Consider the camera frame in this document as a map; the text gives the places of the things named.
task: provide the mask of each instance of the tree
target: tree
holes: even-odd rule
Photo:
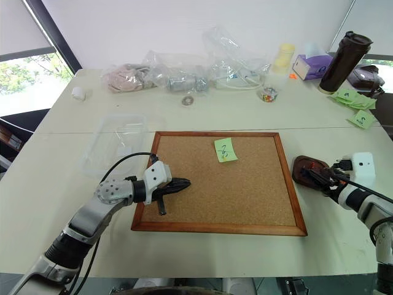
[[[55,76],[67,82],[72,78],[72,75],[68,71],[67,67],[65,67],[64,63],[55,53],[37,55],[35,57],[26,57],[24,60],[27,63],[36,63],[44,70],[44,74],[48,76]]]
[[[33,85],[37,73],[10,63],[0,63],[0,94],[13,94],[21,92],[27,86]]]

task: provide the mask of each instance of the roller blind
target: roller blind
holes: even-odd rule
[[[55,51],[22,0],[0,0],[0,61]]]
[[[355,0],[330,51],[337,51],[338,44],[344,37],[345,32],[354,31],[357,34],[369,37],[373,41],[366,57],[391,60],[393,58],[392,12],[392,0]]]

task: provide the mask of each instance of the robotic arm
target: robotic arm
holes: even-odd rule
[[[39,257],[10,295],[68,294],[64,286],[79,274],[85,256],[99,241],[115,212],[133,202],[144,202],[148,205],[158,201],[160,214],[165,214],[162,196],[185,189],[190,185],[190,181],[172,178],[169,166],[158,158],[156,160],[144,172],[142,180],[132,176],[121,180],[111,178],[102,181],[93,197],[71,218],[50,248]]]
[[[345,157],[331,168],[316,159],[295,159],[295,182],[322,191],[357,217],[370,229],[376,247],[378,281],[374,294],[393,294],[393,200],[369,187],[374,186],[375,169],[369,152]]]

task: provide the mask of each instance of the transparent plastic container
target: transparent plastic container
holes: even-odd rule
[[[126,155],[142,152],[146,118],[136,114],[114,114],[102,119],[94,139],[80,160],[82,171],[101,178]],[[125,160],[111,175],[131,176],[139,171],[143,156]]]

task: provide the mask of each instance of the black thermos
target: black thermos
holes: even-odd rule
[[[337,91],[373,42],[362,35],[348,31],[340,41],[334,59],[319,84],[319,91],[332,94]]]

